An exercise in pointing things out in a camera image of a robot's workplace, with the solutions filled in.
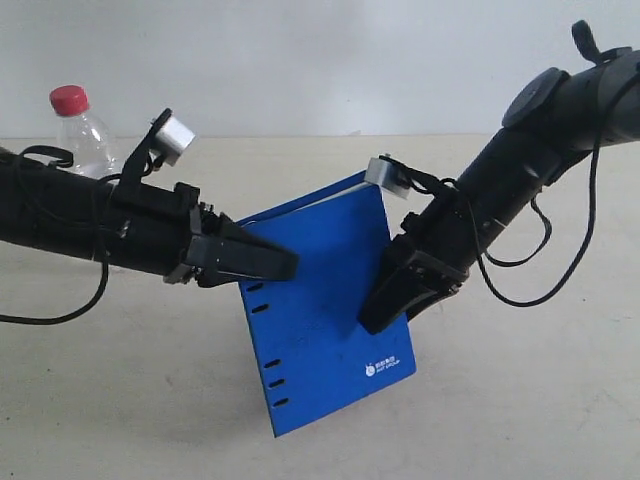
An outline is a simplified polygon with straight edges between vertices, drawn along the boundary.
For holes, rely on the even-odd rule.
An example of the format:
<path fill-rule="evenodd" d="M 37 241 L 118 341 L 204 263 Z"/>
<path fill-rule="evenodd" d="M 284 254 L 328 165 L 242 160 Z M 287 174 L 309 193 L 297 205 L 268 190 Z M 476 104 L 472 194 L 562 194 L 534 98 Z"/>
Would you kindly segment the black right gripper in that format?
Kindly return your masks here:
<path fill-rule="evenodd" d="M 455 295 L 469 269 L 500 235 L 500 185 L 443 182 L 433 200 L 407 214 L 381 256 L 358 320 L 370 334 L 399 316 L 413 320 Z"/>

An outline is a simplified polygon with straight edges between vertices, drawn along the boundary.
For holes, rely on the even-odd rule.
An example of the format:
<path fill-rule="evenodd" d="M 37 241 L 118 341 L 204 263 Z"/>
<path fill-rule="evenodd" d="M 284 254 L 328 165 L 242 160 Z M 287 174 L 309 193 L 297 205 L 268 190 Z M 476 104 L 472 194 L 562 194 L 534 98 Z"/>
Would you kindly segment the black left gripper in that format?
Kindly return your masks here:
<path fill-rule="evenodd" d="M 287 281 L 297 271 L 299 256 L 275 245 L 246 243 L 248 233 L 224 213 L 199 201 L 200 189 L 176 183 L 173 194 L 186 210 L 186 233 L 176 263 L 163 276 L 169 285 L 195 280 L 201 288 L 253 279 Z"/>

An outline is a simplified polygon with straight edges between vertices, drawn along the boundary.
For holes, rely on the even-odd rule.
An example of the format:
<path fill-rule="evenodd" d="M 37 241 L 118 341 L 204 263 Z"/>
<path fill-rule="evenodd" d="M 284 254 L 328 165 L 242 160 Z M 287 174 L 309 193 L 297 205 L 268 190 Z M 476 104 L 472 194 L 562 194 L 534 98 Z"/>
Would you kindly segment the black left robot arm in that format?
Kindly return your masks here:
<path fill-rule="evenodd" d="M 298 255 L 249 233 L 201 202 L 200 190 L 111 182 L 1 152 L 3 241 L 212 288 L 288 281 Z"/>

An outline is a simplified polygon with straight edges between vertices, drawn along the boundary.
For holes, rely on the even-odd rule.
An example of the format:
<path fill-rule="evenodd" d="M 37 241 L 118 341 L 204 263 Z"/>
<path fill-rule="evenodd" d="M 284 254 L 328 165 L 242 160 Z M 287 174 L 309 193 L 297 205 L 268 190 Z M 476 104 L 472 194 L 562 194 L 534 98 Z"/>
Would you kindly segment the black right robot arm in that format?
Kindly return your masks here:
<path fill-rule="evenodd" d="M 430 197 L 408 214 L 384 250 L 358 315 L 377 334 L 455 295 L 472 268 L 495 259 L 490 245 L 537 195 L 603 148 L 639 137 L 639 53 L 622 47 L 587 55 L 577 74 L 549 68 L 507 109 L 500 130 L 455 178 L 437 178 L 395 162 L 401 184 Z"/>

